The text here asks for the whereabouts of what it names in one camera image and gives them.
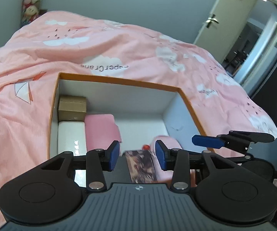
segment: white box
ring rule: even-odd
[[[88,114],[113,114],[121,134],[121,153],[140,150],[159,135],[175,138],[185,150],[205,150],[192,143],[193,135],[206,133],[180,88],[113,77],[60,73],[50,118],[48,158],[58,154],[60,95],[86,97]]]

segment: pink bedspread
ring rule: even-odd
[[[178,86],[208,135],[241,130],[277,137],[270,117],[206,50],[139,26],[50,12],[0,48],[0,187],[47,159],[59,72]]]

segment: white door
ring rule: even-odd
[[[216,0],[194,44],[222,63],[242,32],[257,0]]]

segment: red object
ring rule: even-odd
[[[144,146],[142,147],[142,150],[150,150],[150,146],[149,146],[149,145],[144,145]]]

